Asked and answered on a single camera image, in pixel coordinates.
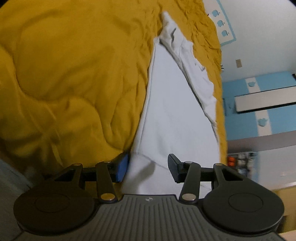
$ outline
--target round black disc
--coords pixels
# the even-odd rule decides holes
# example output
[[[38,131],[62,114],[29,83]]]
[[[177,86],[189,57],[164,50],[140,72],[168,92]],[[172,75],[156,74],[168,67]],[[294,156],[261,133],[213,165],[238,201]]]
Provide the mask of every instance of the round black disc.
[[[204,198],[203,210],[213,223],[225,230],[258,234],[277,227],[284,205],[276,194],[244,180],[226,182],[212,190]]]
[[[22,194],[14,204],[19,225],[38,235],[68,232],[85,223],[94,211],[90,194],[71,182],[48,182]]]

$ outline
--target yellow comforter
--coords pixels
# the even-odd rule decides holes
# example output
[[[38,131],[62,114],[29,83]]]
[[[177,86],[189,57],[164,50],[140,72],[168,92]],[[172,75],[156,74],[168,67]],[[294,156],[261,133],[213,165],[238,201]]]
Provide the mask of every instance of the yellow comforter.
[[[46,172],[128,150],[147,87],[153,38],[168,11],[215,84],[226,141],[221,51],[202,0],[8,0],[0,8],[0,138]]]

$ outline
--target gray ribbed panel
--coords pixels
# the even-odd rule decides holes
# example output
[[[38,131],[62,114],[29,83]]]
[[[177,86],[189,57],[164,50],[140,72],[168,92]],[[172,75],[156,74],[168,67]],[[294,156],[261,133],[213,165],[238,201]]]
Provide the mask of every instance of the gray ribbed panel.
[[[260,237],[225,234],[206,222],[199,209],[175,196],[125,195],[116,204],[102,205],[83,227],[60,236],[23,233],[16,241],[280,241],[275,233]]]

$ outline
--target apple wall painting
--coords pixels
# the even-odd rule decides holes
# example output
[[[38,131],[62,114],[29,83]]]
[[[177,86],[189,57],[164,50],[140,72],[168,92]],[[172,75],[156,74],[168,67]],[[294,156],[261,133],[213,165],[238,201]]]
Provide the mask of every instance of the apple wall painting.
[[[208,16],[216,26],[221,46],[235,41],[236,37],[220,1],[208,0],[207,12],[209,12]]]

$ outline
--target brass rivet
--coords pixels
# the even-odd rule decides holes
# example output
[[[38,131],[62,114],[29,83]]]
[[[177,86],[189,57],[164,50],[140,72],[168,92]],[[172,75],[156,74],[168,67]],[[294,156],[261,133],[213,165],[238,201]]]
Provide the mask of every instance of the brass rivet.
[[[112,201],[115,198],[115,195],[112,193],[104,193],[101,195],[101,199],[105,201]]]
[[[185,201],[194,201],[196,196],[193,193],[185,193],[182,195],[182,199]]]

